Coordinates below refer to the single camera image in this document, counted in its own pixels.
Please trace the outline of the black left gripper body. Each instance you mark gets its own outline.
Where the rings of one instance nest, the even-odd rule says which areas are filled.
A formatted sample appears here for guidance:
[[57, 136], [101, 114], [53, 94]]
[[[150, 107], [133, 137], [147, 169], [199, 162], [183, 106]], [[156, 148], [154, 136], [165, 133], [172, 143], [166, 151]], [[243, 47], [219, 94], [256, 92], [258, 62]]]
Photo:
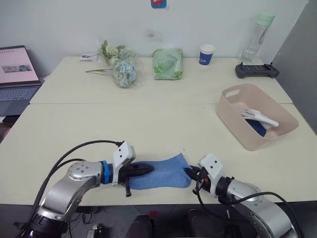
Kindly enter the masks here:
[[119, 170], [118, 174], [118, 183], [122, 185], [125, 188], [126, 197], [131, 196], [131, 190], [130, 190], [130, 177], [134, 176], [134, 165], [129, 165], [127, 167], [122, 167]]

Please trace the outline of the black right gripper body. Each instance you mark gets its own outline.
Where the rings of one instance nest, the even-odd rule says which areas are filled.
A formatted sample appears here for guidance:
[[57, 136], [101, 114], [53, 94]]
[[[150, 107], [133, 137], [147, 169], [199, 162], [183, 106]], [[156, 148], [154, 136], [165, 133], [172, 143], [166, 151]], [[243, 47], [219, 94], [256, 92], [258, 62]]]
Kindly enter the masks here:
[[195, 190], [199, 191], [201, 189], [205, 191], [210, 191], [211, 189], [211, 180], [208, 176], [208, 172], [204, 167], [196, 167], [195, 168], [196, 174], [197, 174], [197, 182], [198, 182], [198, 188]]

